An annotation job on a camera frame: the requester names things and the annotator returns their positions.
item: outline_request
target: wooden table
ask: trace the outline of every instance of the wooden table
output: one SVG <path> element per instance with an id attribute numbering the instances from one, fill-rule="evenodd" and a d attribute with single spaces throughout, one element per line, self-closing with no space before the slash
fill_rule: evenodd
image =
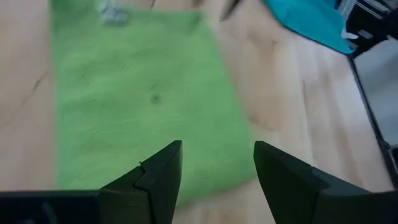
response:
<path id="1" fill-rule="evenodd" d="M 155 8 L 192 10 L 186 0 Z M 344 55 L 287 31 L 260 1 L 227 21 L 205 0 L 236 91 L 258 139 L 370 191 L 392 189 Z M 45 0 L 0 1 L 0 189 L 50 189 L 53 75 Z M 273 223 L 257 180 L 180 208 L 174 223 Z"/>

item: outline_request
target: wooden surface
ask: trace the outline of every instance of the wooden surface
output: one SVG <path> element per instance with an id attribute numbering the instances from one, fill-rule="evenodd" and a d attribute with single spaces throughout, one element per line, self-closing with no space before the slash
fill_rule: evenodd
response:
<path id="1" fill-rule="evenodd" d="M 195 9 L 214 30 L 257 138 L 370 191 L 392 189 L 346 57 L 281 28 L 260 1 L 244 1 L 220 22 L 224 7 L 224 0 L 204 0 Z M 192 10 L 192 4 L 157 0 L 155 8 Z M 1 190 L 52 187 L 47 16 L 45 0 L 0 1 Z M 180 208 L 174 223 L 274 221 L 253 180 Z"/>

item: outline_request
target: blue fabric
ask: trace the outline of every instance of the blue fabric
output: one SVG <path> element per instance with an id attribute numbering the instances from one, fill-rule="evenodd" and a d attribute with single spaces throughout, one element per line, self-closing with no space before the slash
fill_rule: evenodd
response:
<path id="1" fill-rule="evenodd" d="M 286 28 L 344 54 L 353 52 L 341 38 L 345 21 L 336 0 L 263 0 Z"/>

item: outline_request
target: teal cloth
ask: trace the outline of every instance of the teal cloth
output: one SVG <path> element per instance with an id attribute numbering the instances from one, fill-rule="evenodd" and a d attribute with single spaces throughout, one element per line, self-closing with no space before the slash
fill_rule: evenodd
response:
<path id="1" fill-rule="evenodd" d="M 353 52 L 341 38 L 345 28 L 335 0 L 263 0 L 286 28 L 344 54 Z"/>
<path id="2" fill-rule="evenodd" d="M 175 139 L 179 205 L 255 177 L 250 128 L 201 15 L 132 11 L 107 26 L 94 9 L 52 1 L 57 187 L 98 189 Z"/>

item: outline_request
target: microfiber cloth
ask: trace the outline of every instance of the microfiber cloth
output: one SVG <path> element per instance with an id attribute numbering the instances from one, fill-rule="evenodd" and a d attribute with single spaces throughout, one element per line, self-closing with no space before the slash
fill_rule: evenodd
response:
<path id="1" fill-rule="evenodd" d="M 107 26 L 93 1 L 56 0 L 52 33 L 58 189 L 98 189 L 175 139 L 179 205 L 256 176 L 249 124 L 199 13 L 131 11 Z"/>
<path id="2" fill-rule="evenodd" d="M 353 52 L 341 37 L 343 16 L 334 9 L 335 0 L 263 0 L 273 16 L 286 28 L 344 54 Z"/>

